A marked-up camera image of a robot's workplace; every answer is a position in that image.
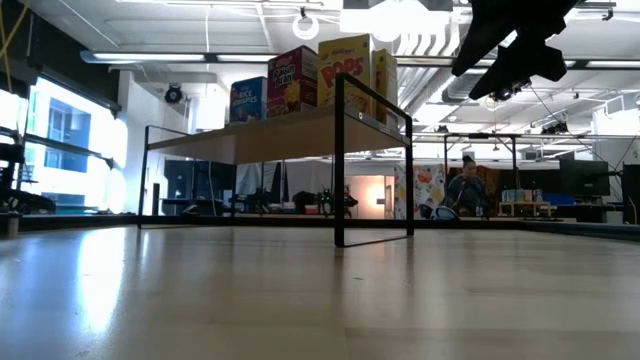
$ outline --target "kellogg's cereal box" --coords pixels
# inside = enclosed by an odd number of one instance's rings
[[[301,46],[269,61],[267,117],[315,109],[318,55]]]
[[[237,81],[231,85],[229,125],[263,120],[267,114],[267,78]]]
[[[376,72],[375,90],[392,104],[398,105],[398,62],[386,49],[373,53]],[[386,106],[376,104],[376,119],[391,128],[398,126],[398,115]]]
[[[335,104],[335,77],[346,72],[367,86],[371,86],[371,48],[369,35],[321,42],[318,56],[318,107]],[[371,98],[355,86],[346,84],[346,103],[357,110],[370,114]]]

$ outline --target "person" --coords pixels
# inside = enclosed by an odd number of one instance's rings
[[[485,212],[486,187],[477,175],[476,162],[470,157],[462,158],[462,173],[449,183],[447,204],[459,216],[483,216]]]

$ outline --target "yellow cable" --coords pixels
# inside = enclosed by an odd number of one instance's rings
[[[636,209],[636,204],[633,203],[633,199],[631,199],[631,196],[629,196],[629,202],[631,202],[631,206],[633,207],[634,222],[636,225],[638,225],[638,210]]]
[[[0,50],[0,57],[3,57],[4,54],[7,52],[7,49],[9,48],[9,45],[11,44],[13,37],[16,36],[16,33],[18,32],[18,28],[20,28],[20,25],[22,24],[22,20],[24,20],[24,16],[27,15],[27,10],[29,10],[30,4],[31,4],[31,0],[29,0],[26,4],[24,4],[24,8],[22,9],[20,16],[18,17],[18,21],[16,22],[16,25],[13,27],[13,30],[11,30],[11,32],[9,33],[9,37],[7,38],[7,41],[4,44],[2,44],[2,50]]]
[[[7,35],[4,33],[4,14],[2,13],[2,4],[0,4],[0,33],[2,34],[2,45],[7,43]],[[11,84],[11,67],[9,66],[9,48],[7,48],[7,56],[4,57],[4,70],[7,74],[7,87],[9,93],[13,94],[13,86]]]

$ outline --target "blue cereal box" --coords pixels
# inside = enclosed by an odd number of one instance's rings
[[[231,85],[229,124],[246,124],[266,119],[267,78],[257,77]]]

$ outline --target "wooden floor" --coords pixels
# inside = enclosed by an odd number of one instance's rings
[[[640,247],[627,243],[449,230],[340,250],[331,230],[264,228],[0,241],[3,360],[639,354]]]

